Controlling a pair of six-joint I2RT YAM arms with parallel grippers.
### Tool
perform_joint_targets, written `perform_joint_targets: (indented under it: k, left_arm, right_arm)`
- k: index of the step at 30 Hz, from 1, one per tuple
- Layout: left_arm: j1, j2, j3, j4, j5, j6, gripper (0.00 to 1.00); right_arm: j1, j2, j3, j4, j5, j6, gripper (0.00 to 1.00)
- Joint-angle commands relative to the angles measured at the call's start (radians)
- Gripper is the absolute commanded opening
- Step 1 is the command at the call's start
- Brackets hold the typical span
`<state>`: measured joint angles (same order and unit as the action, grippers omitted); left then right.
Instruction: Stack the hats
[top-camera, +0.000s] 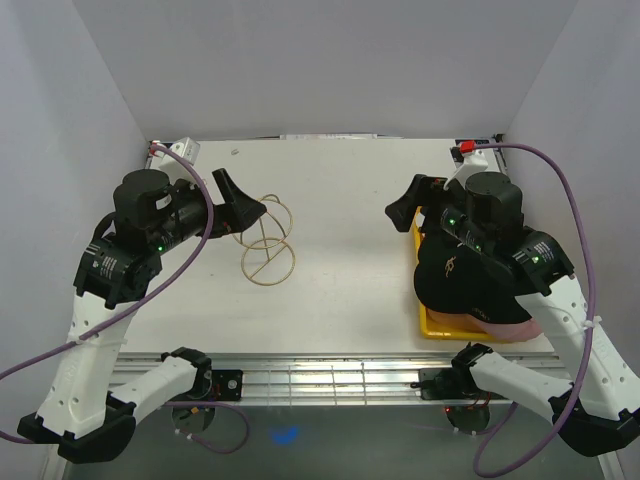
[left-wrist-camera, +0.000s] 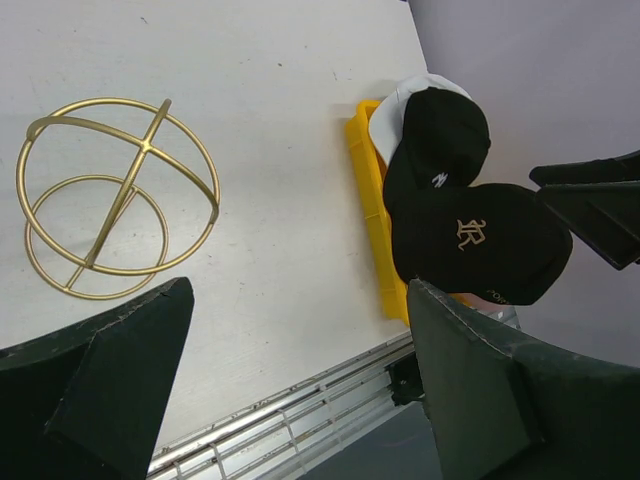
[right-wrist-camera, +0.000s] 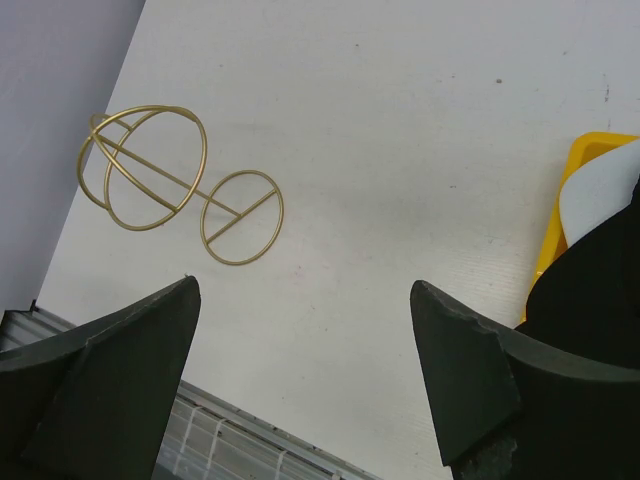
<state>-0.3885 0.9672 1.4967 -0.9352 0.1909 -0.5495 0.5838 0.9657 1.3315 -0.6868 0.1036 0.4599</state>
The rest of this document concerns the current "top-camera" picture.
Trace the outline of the black cap gold logo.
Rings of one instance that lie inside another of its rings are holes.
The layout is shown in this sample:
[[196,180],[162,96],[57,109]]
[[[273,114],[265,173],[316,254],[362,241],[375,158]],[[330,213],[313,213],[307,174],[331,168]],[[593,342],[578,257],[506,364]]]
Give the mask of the black cap gold logo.
[[519,324],[532,316],[485,270],[481,258],[446,234],[427,234],[418,251],[414,291],[426,309],[468,314],[491,324]]

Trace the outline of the pink baseball cap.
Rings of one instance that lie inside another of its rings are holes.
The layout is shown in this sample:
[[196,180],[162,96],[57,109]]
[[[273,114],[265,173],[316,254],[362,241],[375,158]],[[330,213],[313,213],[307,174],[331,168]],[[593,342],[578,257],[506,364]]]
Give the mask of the pink baseball cap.
[[524,342],[537,338],[543,331],[532,318],[519,324],[491,324],[468,314],[446,314],[427,309],[436,323],[466,332],[486,333],[505,342]]

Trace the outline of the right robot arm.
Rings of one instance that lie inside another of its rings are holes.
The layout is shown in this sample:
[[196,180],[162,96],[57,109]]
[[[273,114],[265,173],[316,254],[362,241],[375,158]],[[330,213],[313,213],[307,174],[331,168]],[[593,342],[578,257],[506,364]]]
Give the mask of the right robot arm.
[[521,190],[497,172],[473,174],[465,183],[417,174],[385,213],[399,232],[414,227],[415,214],[422,213],[424,232],[447,233],[472,251],[537,320],[571,376],[540,374],[476,343],[451,362],[458,394],[484,390],[509,399],[552,423],[583,456],[623,449],[639,436],[639,378],[589,318],[562,247],[525,226],[522,200]]

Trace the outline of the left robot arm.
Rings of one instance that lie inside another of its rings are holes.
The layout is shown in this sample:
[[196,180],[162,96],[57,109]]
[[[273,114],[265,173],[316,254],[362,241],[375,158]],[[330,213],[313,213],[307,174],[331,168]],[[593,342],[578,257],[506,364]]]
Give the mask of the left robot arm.
[[127,174],[113,194],[115,210],[96,228],[74,280],[68,341],[50,392],[39,409],[23,417],[18,433],[35,444],[53,444],[74,463],[115,459],[136,426],[171,400],[200,401],[212,385],[211,360],[181,347],[128,385],[109,382],[134,316],[162,270],[161,257],[193,236],[202,240],[241,233],[267,211],[231,180],[213,178],[223,197],[209,206],[195,184],[172,182],[159,170]]

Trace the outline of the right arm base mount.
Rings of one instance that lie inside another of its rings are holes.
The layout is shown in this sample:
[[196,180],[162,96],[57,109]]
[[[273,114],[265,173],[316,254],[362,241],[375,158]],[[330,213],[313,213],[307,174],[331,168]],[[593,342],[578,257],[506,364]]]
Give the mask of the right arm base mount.
[[418,380],[410,383],[422,400],[467,400],[477,398],[479,390],[466,383],[452,368],[420,369]]

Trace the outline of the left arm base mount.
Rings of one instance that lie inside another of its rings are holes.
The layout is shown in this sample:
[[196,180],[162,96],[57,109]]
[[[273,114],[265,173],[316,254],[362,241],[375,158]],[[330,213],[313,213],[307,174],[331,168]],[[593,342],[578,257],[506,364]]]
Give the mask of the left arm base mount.
[[211,372],[211,396],[213,401],[240,401],[243,391],[244,372],[239,369],[213,370]]

